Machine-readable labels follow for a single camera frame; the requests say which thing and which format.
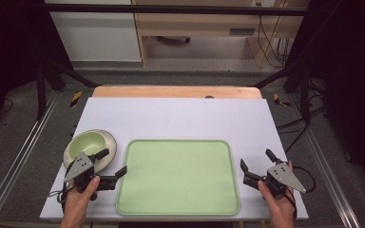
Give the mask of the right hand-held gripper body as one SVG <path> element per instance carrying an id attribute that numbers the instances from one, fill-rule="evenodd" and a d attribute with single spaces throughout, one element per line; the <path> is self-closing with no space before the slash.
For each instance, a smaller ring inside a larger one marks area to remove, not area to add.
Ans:
<path id="1" fill-rule="evenodd" d="M 288 187 L 306 193 L 307 190 L 286 162 L 279 163 L 267 169 L 266 184 L 275 197 L 284 194 Z"/>

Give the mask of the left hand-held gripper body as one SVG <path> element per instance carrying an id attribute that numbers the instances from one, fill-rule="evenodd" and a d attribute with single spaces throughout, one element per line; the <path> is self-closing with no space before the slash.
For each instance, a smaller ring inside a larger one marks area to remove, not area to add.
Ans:
<path id="1" fill-rule="evenodd" d="M 75 189 L 79 193 L 83 193 L 91 180 L 96 176 L 94 171 L 94 163 L 97 158 L 95 155 L 87 155 L 81 152 L 79 156 L 69 165 L 64 178 L 66 190 L 64 199 L 67 198 L 67 193 Z"/>

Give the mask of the light green bowl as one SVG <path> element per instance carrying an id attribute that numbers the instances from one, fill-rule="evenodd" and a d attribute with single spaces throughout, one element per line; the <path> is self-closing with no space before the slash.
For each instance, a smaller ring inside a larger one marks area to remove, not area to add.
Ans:
<path id="1" fill-rule="evenodd" d="M 85 131 L 85 132 L 89 132 L 89 131 L 96 131 L 96 132 L 100 133 L 101 135 L 103 135 L 105 140 L 106 140 L 106 148 L 109 149 L 109 154 L 106 157 L 104 157 L 101 160 L 96 161 L 94 163 L 94 170 L 96 172 L 100 172 L 101 170 L 105 169 L 112 162 L 112 160 L 114 159 L 114 157 L 116 155 L 116 152 L 117 152 L 117 143 L 116 143 L 115 138 L 110 133 L 108 133 L 107 131 L 104 131 L 104 130 L 88 130 L 88 131 Z M 72 159 L 70 157 L 70 155 L 68 154 L 68 146 L 69 146 L 69 144 L 67 145 L 67 147 L 65 149 L 65 152 L 64 152 L 64 156 L 63 156 L 63 158 L 64 158 L 63 164 L 64 164 L 65 168 L 68 168 L 69 165 L 76 159 L 76 158 Z"/>

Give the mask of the person's right hand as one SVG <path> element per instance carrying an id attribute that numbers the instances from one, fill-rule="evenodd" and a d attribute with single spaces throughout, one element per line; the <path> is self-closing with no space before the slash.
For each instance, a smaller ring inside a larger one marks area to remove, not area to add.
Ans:
<path id="1" fill-rule="evenodd" d="M 288 218 L 294 220 L 294 206 L 291 200 L 294 198 L 293 189 L 291 187 L 287 188 L 286 193 L 282 197 L 274 197 L 267 185 L 263 182 L 259 182 L 259 191 L 269 208 L 270 221 L 272 218 Z"/>

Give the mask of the person's left hand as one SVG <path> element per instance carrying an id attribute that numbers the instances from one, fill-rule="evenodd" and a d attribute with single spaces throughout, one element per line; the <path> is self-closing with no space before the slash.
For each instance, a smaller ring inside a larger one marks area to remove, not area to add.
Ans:
<path id="1" fill-rule="evenodd" d="M 64 219 L 82 222 L 86 218 L 86 210 L 91 196 L 96 192 L 100 182 L 100 177 L 94 177 L 83 193 L 71 190 L 67 194 Z"/>

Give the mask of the yellow black tape marker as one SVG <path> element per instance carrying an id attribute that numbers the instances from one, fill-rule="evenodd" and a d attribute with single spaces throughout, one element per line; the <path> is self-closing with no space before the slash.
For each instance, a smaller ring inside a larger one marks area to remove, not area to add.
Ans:
<path id="1" fill-rule="evenodd" d="M 75 107 L 77 105 L 82 93 L 83 93 L 82 91 L 77 91 L 77 92 L 74 93 L 74 95 L 72 97 L 72 100 L 71 100 L 71 103 L 69 105 L 70 107 Z"/>
<path id="2" fill-rule="evenodd" d="M 282 106 L 291 106 L 288 102 L 283 102 L 277 93 L 274 93 L 274 104 L 275 105 L 282 105 Z"/>

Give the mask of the green tray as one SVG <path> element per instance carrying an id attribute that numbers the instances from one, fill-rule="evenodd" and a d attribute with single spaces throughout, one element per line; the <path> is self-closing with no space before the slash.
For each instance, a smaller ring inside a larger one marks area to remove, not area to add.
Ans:
<path id="1" fill-rule="evenodd" d="M 219 140 L 135 140 L 117 211 L 124 216 L 231 216 L 240 209 L 230 146 Z"/>

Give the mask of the black metal stand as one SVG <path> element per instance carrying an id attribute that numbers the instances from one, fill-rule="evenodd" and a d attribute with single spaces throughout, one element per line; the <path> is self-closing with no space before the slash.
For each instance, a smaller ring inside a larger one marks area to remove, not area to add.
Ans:
<path id="1" fill-rule="evenodd" d="M 65 82 L 61 78 L 61 74 L 65 74 L 87 87 L 95 88 L 100 86 L 100 84 L 91 82 L 87 78 L 79 75 L 71 67 L 66 67 L 58 62 L 47 61 L 40 63 L 36 73 L 38 97 L 37 120 L 41 120 L 47 110 L 45 82 L 48 82 L 53 90 L 63 90 L 65 88 Z"/>
<path id="2" fill-rule="evenodd" d="M 301 114 L 301 118 L 308 124 L 311 121 L 308 102 L 310 76 L 309 71 L 303 62 L 295 61 L 272 76 L 255 83 L 253 87 L 263 88 L 284 76 L 287 76 L 287 80 L 283 86 L 283 90 L 286 93 L 292 93 L 296 88 L 300 87 L 299 112 Z"/>

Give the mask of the wooden table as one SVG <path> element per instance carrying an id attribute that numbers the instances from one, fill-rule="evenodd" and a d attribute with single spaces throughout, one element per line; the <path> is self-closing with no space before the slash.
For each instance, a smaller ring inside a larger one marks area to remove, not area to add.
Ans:
<path id="1" fill-rule="evenodd" d="M 179 85 L 102 85 L 94 89 L 94 98 L 205 98 L 261 99 L 255 87 L 179 86 Z"/>

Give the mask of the black curtain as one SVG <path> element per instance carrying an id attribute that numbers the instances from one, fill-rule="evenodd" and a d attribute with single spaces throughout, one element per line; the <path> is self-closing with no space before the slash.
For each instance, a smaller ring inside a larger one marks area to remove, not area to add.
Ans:
<path id="1" fill-rule="evenodd" d="M 36 79 L 43 60 L 71 67 L 45 0 L 0 0 L 0 111 L 6 94 Z"/>
<path id="2" fill-rule="evenodd" d="M 341 147 L 365 173 L 365 0 L 310 0 L 289 60 L 325 85 Z"/>

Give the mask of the white cabinet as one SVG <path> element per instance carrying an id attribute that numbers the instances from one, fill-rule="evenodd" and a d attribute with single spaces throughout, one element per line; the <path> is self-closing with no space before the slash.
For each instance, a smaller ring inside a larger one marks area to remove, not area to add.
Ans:
<path id="1" fill-rule="evenodd" d="M 140 62 L 133 13 L 52 12 L 72 62 Z"/>

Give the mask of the light wooden desk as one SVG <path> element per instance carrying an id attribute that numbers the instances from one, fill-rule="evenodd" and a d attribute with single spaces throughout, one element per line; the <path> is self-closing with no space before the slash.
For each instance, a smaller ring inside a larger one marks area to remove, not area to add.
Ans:
<path id="1" fill-rule="evenodd" d="M 131 0 L 134 5 L 216 6 L 306 9 L 311 0 Z M 300 16 L 257 16 L 216 14 L 149 14 L 135 15 L 142 40 L 163 37 L 244 37 L 258 67 L 272 60 L 277 39 L 294 39 Z"/>

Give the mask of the aluminium floor rail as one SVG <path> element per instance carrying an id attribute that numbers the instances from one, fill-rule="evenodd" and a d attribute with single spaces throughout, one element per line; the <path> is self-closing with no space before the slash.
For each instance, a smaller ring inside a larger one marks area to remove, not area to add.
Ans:
<path id="1" fill-rule="evenodd" d="M 7 200 L 13 185 L 17 181 L 27 159 L 38 141 L 41 132 L 43 131 L 52 110 L 54 109 L 60 92 L 52 91 L 50 93 L 49 99 L 45 105 L 45 111 L 41 114 L 41 116 L 37 119 L 35 124 L 33 125 L 31 131 L 29 132 L 27 138 L 25 139 L 21 149 L 17 153 L 17 156 L 14 159 L 14 162 L 10 166 L 9 171 L 6 176 L 3 178 L 0 184 L 0 210 L 2 209 L 5 201 Z"/>
<path id="2" fill-rule="evenodd" d="M 324 142 L 331 136 L 326 110 L 317 98 L 307 106 L 311 109 L 310 124 L 300 123 L 303 133 L 288 150 L 288 157 L 294 165 L 307 169 L 316 180 L 315 189 L 301 195 L 309 215 L 304 224 L 324 228 L 360 228 L 355 211 L 340 185 L 338 173 L 329 163 L 329 156 L 336 153 L 336 145 L 327 148 L 330 144 Z"/>

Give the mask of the black horizontal frame bar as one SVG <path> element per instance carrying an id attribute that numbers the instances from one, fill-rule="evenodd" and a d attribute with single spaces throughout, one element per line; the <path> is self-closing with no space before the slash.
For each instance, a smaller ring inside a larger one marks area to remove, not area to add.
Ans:
<path id="1" fill-rule="evenodd" d="M 92 4 L 46 4 L 49 11 L 100 12 L 100 13 L 169 13 L 169 14 L 218 14 L 218 15 L 271 15 L 305 16 L 307 9 L 287 8 L 239 8 L 210 6 L 164 6 L 164 5 L 92 5 Z"/>

